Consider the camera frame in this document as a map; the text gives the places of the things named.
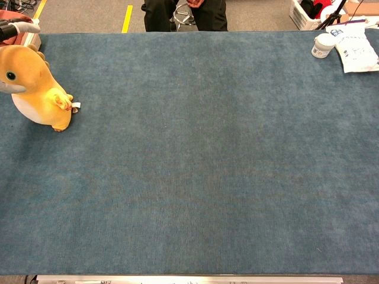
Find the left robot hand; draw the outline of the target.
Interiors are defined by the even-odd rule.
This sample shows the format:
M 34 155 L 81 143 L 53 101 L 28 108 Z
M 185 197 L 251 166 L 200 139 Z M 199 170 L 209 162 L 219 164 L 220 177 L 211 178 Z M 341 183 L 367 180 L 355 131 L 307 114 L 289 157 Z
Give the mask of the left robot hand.
M 40 32 L 40 27 L 32 22 L 21 18 L 14 18 L 10 20 L 1 19 L 1 43 L 16 37 L 21 33 L 34 33 Z M 10 85 L 1 80 L 1 92 L 3 93 L 20 93 L 25 92 L 26 88 L 20 85 Z

